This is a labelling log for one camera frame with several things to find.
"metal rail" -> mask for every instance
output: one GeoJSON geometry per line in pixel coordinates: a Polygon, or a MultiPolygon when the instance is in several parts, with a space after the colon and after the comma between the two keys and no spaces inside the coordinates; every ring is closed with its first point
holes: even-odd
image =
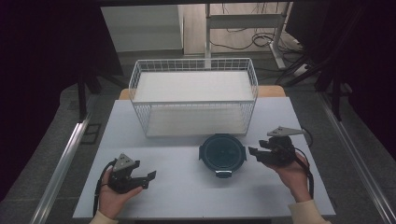
{"type": "Polygon", "coordinates": [[[53,175],[47,185],[46,191],[44,192],[43,196],[41,197],[40,202],[33,214],[32,219],[30,220],[31,224],[39,224],[39,223],[46,223],[47,217],[50,214],[50,210],[55,202],[56,196],[58,195],[59,189],[64,182],[64,177],[69,170],[69,166],[76,154],[79,142],[81,141],[82,135],[87,128],[88,123],[90,122],[91,118],[91,111],[97,101],[98,95],[91,96],[88,101],[88,114],[87,117],[81,122],[78,123],[67,143],[64,153],[60,158],[58,165],[53,172],[53,175]]]}
{"type": "Polygon", "coordinates": [[[340,138],[341,143],[343,144],[353,165],[355,166],[356,171],[361,177],[361,182],[363,183],[364,187],[366,187],[370,197],[372,198],[379,215],[384,220],[384,223],[395,224],[396,216],[389,204],[387,197],[378,183],[375,181],[375,178],[371,174],[364,160],[361,158],[361,154],[353,144],[353,141],[349,137],[343,123],[338,121],[337,117],[333,114],[332,109],[330,108],[331,103],[326,96],[326,93],[320,94],[320,101],[322,102],[323,108],[326,110],[329,120],[332,123],[332,126],[334,127],[338,137],[340,138]]]}

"sleeve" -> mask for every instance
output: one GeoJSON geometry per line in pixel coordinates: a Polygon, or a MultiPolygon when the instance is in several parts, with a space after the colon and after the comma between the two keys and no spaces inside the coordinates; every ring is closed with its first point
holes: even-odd
{"type": "Polygon", "coordinates": [[[95,217],[90,222],[90,224],[117,224],[117,223],[119,223],[117,220],[110,219],[99,211],[96,211],[95,217]]]}
{"type": "Polygon", "coordinates": [[[321,216],[314,200],[289,205],[293,224],[331,224],[321,216]]]}

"white table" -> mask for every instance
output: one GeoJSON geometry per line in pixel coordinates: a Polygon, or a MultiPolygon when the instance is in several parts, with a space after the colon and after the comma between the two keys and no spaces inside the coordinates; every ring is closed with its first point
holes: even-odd
{"type": "MultiPolygon", "coordinates": [[[[73,217],[92,217],[93,193],[103,168],[121,152],[140,167],[132,177],[157,176],[148,189],[132,198],[119,218],[201,219],[271,218],[290,216],[294,203],[277,174],[256,162],[248,147],[259,147],[266,133],[278,126],[300,129],[288,97],[258,98],[247,136],[237,137],[247,148],[247,161],[227,179],[215,177],[198,160],[198,147],[208,136],[146,138],[130,101],[118,100],[111,112],[102,142],[73,217]]],[[[322,215],[335,215],[332,204],[302,135],[291,136],[311,164],[315,200],[322,215]]]]}

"metal shelf frame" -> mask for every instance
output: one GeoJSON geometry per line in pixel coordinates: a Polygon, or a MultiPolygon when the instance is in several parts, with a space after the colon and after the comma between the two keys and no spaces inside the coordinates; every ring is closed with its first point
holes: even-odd
{"type": "Polygon", "coordinates": [[[210,30],[212,29],[240,29],[240,28],[276,28],[274,40],[270,43],[276,65],[280,70],[286,69],[278,44],[286,17],[288,16],[290,2],[287,2],[280,14],[261,15],[210,15],[210,4],[205,4],[206,36],[205,58],[211,58],[210,30]]]}

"wall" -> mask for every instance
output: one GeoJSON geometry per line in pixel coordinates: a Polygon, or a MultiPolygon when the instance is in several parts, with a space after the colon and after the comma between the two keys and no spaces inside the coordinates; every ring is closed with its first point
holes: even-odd
{"type": "Polygon", "coordinates": [[[117,52],[182,49],[177,6],[102,7],[117,52]]]}

